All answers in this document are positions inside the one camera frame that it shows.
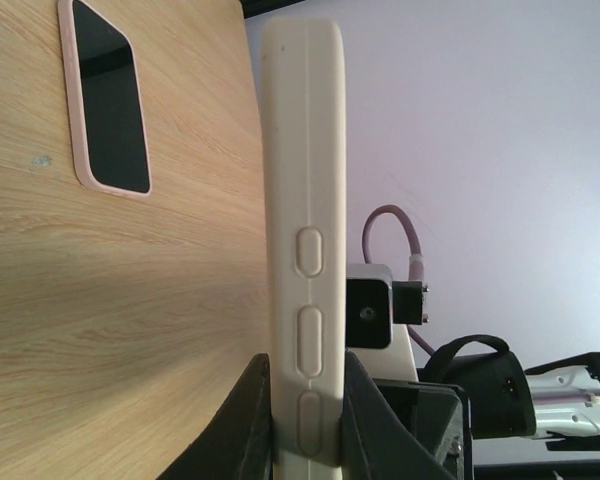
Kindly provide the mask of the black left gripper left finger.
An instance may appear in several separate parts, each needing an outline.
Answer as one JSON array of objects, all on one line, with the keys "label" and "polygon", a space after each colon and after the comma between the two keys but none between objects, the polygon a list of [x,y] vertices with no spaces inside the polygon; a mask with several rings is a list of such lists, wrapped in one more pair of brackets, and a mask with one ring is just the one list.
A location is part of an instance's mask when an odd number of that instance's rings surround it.
[{"label": "black left gripper left finger", "polygon": [[255,355],[199,436],[159,475],[179,480],[273,477],[270,363]]}]

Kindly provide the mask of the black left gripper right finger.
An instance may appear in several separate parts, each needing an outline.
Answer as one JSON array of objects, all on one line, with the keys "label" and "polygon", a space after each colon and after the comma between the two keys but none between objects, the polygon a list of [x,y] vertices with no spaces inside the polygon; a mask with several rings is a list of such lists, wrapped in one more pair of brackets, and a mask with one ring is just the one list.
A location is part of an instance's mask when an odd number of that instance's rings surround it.
[{"label": "black left gripper right finger", "polygon": [[351,352],[341,434],[345,479],[454,479],[406,429]]}]

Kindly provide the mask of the pink phone case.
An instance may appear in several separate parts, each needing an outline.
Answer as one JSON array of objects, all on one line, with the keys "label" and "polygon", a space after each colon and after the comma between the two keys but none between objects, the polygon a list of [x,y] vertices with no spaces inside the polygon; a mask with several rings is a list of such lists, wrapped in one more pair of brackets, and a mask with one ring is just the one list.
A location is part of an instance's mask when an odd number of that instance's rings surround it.
[{"label": "pink phone case", "polygon": [[76,177],[87,189],[114,195],[146,197],[152,190],[152,179],[150,192],[147,195],[141,195],[100,185],[88,171],[88,152],[86,146],[85,123],[83,119],[84,110],[77,57],[77,41],[75,38],[76,32],[71,10],[73,2],[74,1],[59,1],[57,3],[57,11],[65,76],[71,148]]}]

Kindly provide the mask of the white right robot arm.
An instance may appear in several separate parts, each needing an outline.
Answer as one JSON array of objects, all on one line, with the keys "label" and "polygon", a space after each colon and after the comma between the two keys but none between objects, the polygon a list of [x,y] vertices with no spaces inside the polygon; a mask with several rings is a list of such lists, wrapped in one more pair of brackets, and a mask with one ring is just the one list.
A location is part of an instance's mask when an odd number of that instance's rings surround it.
[{"label": "white right robot arm", "polygon": [[528,438],[552,452],[600,452],[600,352],[525,369],[501,338],[471,335],[438,350],[413,380],[376,384],[416,447],[414,479],[472,479],[476,440]]}]

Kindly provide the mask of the beige phone case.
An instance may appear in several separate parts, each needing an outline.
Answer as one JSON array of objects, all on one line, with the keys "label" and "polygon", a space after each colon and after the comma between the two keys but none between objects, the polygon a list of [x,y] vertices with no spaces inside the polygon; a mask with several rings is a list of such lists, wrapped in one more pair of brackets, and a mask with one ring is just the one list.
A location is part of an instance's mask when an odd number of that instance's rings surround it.
[{"label": "beige phone case", "polygon": [[346,95],[341,32],[275,17],[263,32],[261,130],[273,475],[342,475]]}]

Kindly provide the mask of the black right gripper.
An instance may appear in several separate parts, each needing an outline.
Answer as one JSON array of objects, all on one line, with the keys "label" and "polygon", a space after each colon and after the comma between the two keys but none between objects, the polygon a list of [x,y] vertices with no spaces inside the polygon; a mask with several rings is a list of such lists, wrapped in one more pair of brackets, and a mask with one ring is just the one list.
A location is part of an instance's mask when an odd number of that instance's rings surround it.
[{"label": "black right gripper", "polygon": [[473,479],[470,400],[459,386],[378,380],[406,429],[454,479]]}]

